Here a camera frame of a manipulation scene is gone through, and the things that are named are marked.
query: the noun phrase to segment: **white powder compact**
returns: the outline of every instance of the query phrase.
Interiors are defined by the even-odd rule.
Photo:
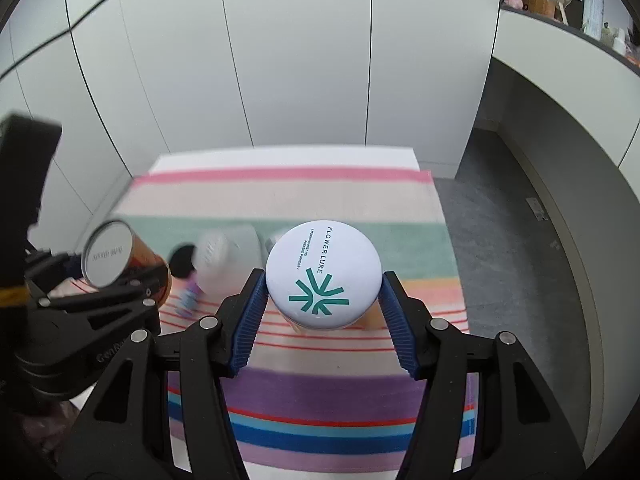
[[[336,330],[360,319],[382,284],[380,257],[350,225],[315,220],[289,230],[266,265],[273,303],[290,322],[311,330]]]

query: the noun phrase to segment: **white sticker on floor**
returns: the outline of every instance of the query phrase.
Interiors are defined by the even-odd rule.
[[[549,217],[546,215],[546,212],[542,207],[542,204],[538,201],[537,198],[533,196],[527,198],[527,204],[529,204],[529,207],[533,211],[533,214],[536,216],[536,219],[538,220],[538,222],[542,220],[549,220]]]

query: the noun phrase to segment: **yellow band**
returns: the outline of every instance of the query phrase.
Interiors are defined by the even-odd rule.
[[[27,303],[29,296],[29,289],[26,285],[0,288],[0,308],[4,306],[25,304]]]

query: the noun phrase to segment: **pink plush pom-pom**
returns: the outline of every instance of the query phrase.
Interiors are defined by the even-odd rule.
[[[524,7],[522,0],[504,0],[504,3],[518,10],[522,10],[522,7]]]

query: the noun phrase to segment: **blue ribbed rubber pad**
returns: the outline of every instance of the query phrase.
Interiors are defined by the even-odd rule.
[[[234,375],[240,368],[246,366],[251,354],[251,348],[254,346],[255,335],[264,315],[264,309],[269,299],[269,291],[267,290],[267,281],[264,272],[255,284],[254,291],[251,293],[247,301],[242,317],[238,322],[238,327],[234,333],[233,346],[231,349],[231,362],[229,367]]]
[[[402,307],[386,276],[382,277],[382,287],[378,296],[382,314],[385,316],[386,326],[396,348],[396,355],[400,366],[415,379],[418,361],[415,350],[414,334],[409,329],[409,323],[404,316]]]

